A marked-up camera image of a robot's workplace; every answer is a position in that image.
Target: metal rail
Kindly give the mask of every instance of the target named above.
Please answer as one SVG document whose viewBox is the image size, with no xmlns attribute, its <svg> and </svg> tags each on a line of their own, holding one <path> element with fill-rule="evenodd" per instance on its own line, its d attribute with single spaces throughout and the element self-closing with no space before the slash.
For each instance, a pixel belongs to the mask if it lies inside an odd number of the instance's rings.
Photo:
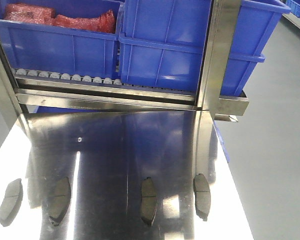
<svg viewBox="0 0 300 240">
<path fill-rule="evenodd" d="M 285 17 L 287 20 L 289 20 L 297 28 L 300 29 L 300 18 L 298 18 L 297 16 L 293 15 L 292 13 L 290 13 L 290 14 L 283 14 L 283 17 Z"/>
</svg>

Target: blue plastic bin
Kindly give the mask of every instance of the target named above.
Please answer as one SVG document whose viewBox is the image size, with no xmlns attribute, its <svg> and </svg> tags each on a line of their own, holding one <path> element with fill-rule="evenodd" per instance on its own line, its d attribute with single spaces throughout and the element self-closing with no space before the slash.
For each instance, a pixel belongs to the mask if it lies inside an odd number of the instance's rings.
<svg viewBox="0 0 300 240">
<path fill-rule="evenodd" d="M 129 38 L 203 47 L 211 0 L 126 0 L 123 32 Z"/>
<path fill-rule="evenodd" d="M 291 8 L 291 12 L 300 18 L 300 0 L 286 0 L 285 4 Z"/>
<path fill-rule="evenodd" d="M 250 56 L 230 53 L 226 65 L 221 95 L 239 96 L 257 63 L 263 63 L 265 56 Z"/>
<path fill-rule="evenodd" d="M 119 36 L 121 81 L 126 84 L 194 92 L 198 87 L 202 47 Z"/>
<path fill-rule="evenodd" d="M 281 15 L 289 12 L 279 0 L 242 0 L 231 52 L 260 56 Z"/>
<path fill-rule="evenodd" d="M 5 6 L 17 0 L 0 0 L 0 40 L 13 68 L 115 78 L 119 47 L 116 34 L 58 26 L 1 20 Z M 112 9 L 117 22 L 124 4 L 111 0 L 23 0 L 52 7 L 56 14 L 92 18 Z"/>
<path fill-rule="evenodd" d="M 52 106 L 38 106 L 35 110 L 36 114 L 68 114 L 68 113 L 91 113 L 98 112 L 91 109 L 78 109 L 78 108 L 61 108 Z"/>
</svg>

